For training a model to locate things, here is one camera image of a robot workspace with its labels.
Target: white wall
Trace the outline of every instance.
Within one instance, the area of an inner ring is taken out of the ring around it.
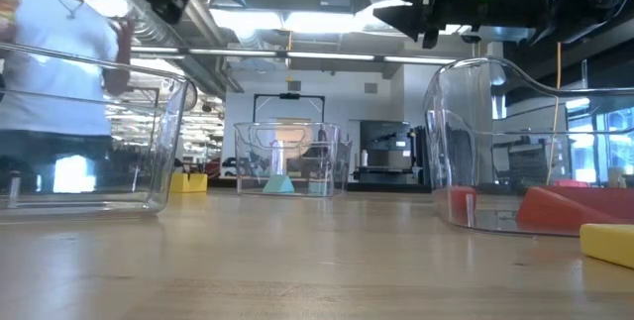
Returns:
[[[380,73],[337,72],[333,76],[321,71],[270,71],[265,74],[236,71],[233,77],[243,86],[245,93],[227,94],[222,160],[235,155],[234,124],[252,122],[254,94],[287,92],[286,77],[289,75],[293,80],[302,82],[302,95],[326,97],[325,121],[339,124],[344,140],[349,133],[350,120],[393,120],[390,81],[384,80]],[[377,83],[378,94],[365,94],[366,82]],[[304,101],[290,103],[271,99],[265,108],[258,111],[257,118],[258,121],[280,117],[311,118],[319,122],[318,116],[319,113]],[[350,135],[355,145],[353,155],[358,153],[359,148],[354,134]]]
[[[392,120],[405,121],[405,66],[401,66],[400,69],[394,73],[389,86],[389,105]]]
[[[404,65],[404,98],[403,120],[412,127],[425,123],[423,99],[429,83],[440,66],[437,65]]]

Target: red block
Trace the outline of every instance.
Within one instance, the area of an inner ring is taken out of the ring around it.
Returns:
[[[586,223],[634,223],[634,189],[531,187],[516,220],[554,230],[578,230]]]

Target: transparent container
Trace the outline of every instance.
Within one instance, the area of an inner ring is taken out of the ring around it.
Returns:
[[[584,223],[634,223],[634,88],[575,87],[493,57],[439,70],[423,105],[440,215],[572,236]]]
[[[182,76],[8,44],[0,53],[0,221],[164,208]]]
[[[345,167],[338,162],[345,157],[338,156],[338,125],[237,123],[235,132],[239,193],[320,197],[336,193],[336,174]]]
[[[352,141],[342,141],[337,147],[334,169],[335,193],[345,193],[348,190],[352,146]]]

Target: table surface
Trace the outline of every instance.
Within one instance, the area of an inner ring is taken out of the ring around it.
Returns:
[[[634,270],[578,239],[467,232],[425,195],[212,193],[0,226],[0,319],[634,318]]]

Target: yellow sponge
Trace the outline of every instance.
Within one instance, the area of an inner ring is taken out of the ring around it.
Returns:
[[[586,224],[580,236],[585,255],[634,268],[634,225]]]
[[[207,192],[207,174],[175,173],[171,176],[169,192]]]

